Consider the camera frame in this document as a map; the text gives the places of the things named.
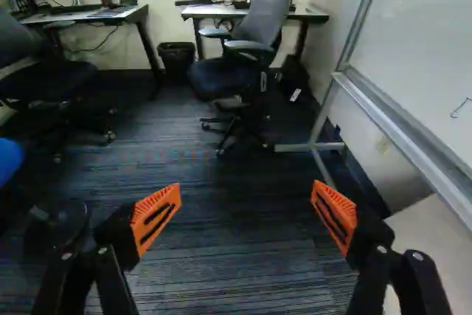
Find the chair wheel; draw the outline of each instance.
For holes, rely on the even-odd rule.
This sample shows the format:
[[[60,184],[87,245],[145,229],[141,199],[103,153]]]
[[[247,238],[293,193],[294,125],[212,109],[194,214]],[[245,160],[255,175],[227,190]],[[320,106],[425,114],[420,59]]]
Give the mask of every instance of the chair wheel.
[[[117,135],[113,131],[107,131],[104,134],[104,138],[108,143],[110,143],[110,142],[113,142],[117,138]]]
[[[52,161],[57,165],[62,163],[62,159],[63,159],[63,157],[62,157],[61,153],[56,153],[52,156]]]

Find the chair armrest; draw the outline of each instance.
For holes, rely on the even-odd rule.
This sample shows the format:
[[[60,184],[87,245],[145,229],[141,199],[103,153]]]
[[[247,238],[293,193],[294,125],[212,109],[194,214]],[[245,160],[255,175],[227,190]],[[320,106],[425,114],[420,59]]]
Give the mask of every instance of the chair armrest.
[[[263,66],[270,66],[275,56],[272,47],[255,41],[227,41],[224,47],[226,53],[244,55],[259,61]]]
[[[206,29],[200,29],[198,33],[208,38],[231,38],[231,35],[227,29],[213,29],[210,27]]]
[[[265,44],[260,44],[255,41],[227,41],[224,46],[229,51],[233,52],[243,52],[243,53],[274,53],[274,49]]]

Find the trash can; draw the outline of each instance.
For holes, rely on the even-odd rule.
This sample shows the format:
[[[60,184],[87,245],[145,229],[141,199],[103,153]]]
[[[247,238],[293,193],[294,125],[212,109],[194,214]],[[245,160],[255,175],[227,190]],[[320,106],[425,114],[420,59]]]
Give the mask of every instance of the trash can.
[[[187,71],[195,60],[195,45],[192,42],[163,42],[157,52],[165,66],[168,83],[187,82]]]

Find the mesh chair back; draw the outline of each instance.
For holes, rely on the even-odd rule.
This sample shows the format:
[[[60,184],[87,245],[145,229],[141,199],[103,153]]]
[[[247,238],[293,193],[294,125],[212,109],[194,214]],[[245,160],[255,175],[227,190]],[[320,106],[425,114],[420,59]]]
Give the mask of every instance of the mesh chair back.
[[[290,10],[291,0],[252,0],[248,15],[235,27],[232,37],[270,46]]]
[[[44,45],[44,39],[35,31],[16,21],[0,7],[0,68],[34,55]]]

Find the whiteboard frame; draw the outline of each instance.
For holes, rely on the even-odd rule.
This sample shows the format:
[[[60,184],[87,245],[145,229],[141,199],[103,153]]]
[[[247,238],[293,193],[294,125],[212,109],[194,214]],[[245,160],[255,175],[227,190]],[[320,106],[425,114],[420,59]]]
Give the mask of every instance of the whiteboard frame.
[[[472,169],[350,63],[372,2],[361,0],[330,90],[340,86],[472,231]]]

